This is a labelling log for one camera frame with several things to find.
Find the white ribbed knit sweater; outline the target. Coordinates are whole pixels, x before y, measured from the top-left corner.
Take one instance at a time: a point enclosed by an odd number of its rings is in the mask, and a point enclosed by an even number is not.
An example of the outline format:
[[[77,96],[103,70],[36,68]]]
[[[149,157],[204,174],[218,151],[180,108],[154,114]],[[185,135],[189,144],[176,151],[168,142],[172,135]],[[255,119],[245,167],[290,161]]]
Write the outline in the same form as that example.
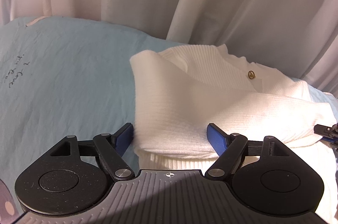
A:
[[[312,167],[335,163],[313,133],[316,124],[335,123],[331,106],[314,102],[304,81],[230,55],[224,45],[147,50],[130,64],[141,168],[207,170],[217,158],[206,137],[210,123],[254,141],[273,135]]]

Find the light blue printed bedsheet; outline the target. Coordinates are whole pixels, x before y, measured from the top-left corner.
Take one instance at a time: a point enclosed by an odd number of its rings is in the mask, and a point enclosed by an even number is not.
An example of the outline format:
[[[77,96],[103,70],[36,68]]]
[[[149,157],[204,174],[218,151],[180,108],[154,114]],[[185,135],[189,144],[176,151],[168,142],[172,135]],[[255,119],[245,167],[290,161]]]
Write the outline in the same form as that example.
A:
[[[141,168],[132,56],[176,46],[121,26],[66,18],[1,28],[1,190],[20,223],[336,223],[336,159],[310,166],[266,135],[207,170]],[[93,138],[124,124],[122,158]]]

